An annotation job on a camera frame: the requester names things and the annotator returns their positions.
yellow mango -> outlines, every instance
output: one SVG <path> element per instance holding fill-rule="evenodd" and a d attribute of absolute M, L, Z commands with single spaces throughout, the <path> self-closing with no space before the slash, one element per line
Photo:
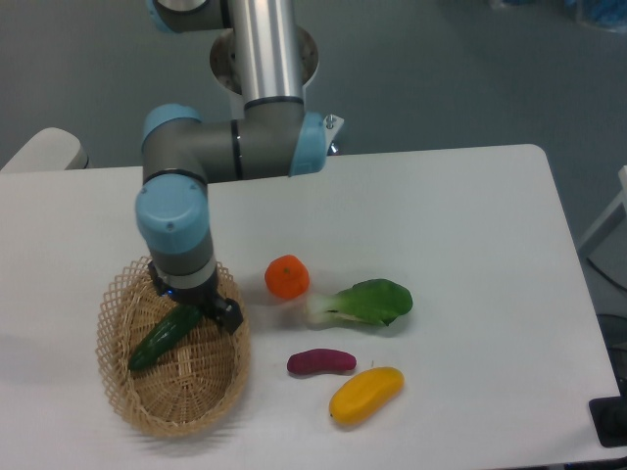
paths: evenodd
<path fill-rule="evenodd" d="M 329 412 L 339 424 L 359 424 L 393 398 L 404 383 L 405 377 L 394 367 L 366 370 L 335 393 L 329 403 Z"/>

toy vegetable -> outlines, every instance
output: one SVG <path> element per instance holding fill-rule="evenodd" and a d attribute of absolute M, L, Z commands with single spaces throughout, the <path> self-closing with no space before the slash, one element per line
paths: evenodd
<path fill-rule="evenodd" d="M 329 403 L 329 412 L 339 424 L 359 424 L 393 398 L 404 384 L 405 377 L 394 367 L 366 370 L 335 393 Z"/>
<path fill-rule="evenodd" d="M 405 287 L 388 279 L 371 279 L 334 296 L 310 294 L 305 314 L 311 324 L 349 320 L 388 326 L 412 307 L 411 293 Z"/>
<path fill-rule="evenodd" d="M 309 350 L 293 354 L 287 361 L 288 372 L 309 375 L 316 372 L 348 372 L 355 369 L 357 360 L 351 354 L 336 350 Z"/>
<path fill-rule="evenodd" d="M 157 362 L 201 320 L 203 312 L 193 305 L 174 307 L 137 346 L 128 361 L 129 370 L 140 370 Z"/>
<path fill-rule="evenodd" d="M 307 292 L 310 275 L 307 268 L 293 255 L 277 258 L 265 271 L 267 288 L 281 299 L 295 299 Z"/>

wicker basket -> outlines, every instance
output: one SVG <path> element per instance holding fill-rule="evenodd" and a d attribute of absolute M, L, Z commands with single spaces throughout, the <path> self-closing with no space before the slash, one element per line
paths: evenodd
<path fill-rule="evenodd" d="M 203 318 L 157 364 L 130 372 L 130 353 L 175 303 L 155 293 L 149 258 L 116 276 L 98 317 L 98 364 L 114 411 L 155 437 L 188 435 L 221 418 L 241 394 L 250 364 L 248 317 L 237 285 L 218 264 L 218 291 L 238 304 L 244 322 L 234 335 Z"/>

green leaf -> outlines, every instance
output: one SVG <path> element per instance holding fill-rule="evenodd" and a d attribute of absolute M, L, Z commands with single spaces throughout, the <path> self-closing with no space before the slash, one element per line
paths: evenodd
<path fill-rule="evenodd" d="M 308 319 L 313 323 L 335 319 L 388 326 L 412 307 L 408 289 L 388 279 L 370 279 L 334 296 L 312 297 Z"/>

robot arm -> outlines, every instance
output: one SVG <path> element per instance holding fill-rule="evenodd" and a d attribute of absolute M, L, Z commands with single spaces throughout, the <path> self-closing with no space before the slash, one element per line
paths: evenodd
<path fill-rule="evenodd" d="M 304 109 L 291 0 L 227 3 L 148 0 L 165 30 L 225 27 L 233 20 L 245 113 L 202 123 L 191 108 L 164 105 L 148 115 L 144 186 L 135 206 L 158 291 L 221 313 L 236 305 L 217 294 L 207 184 L 320 171 L 328 148 L 322 116 Z M 217 320 L 228 323 L 220 313 Z M 234 331 L 235 323 L 227 329 Z"/>

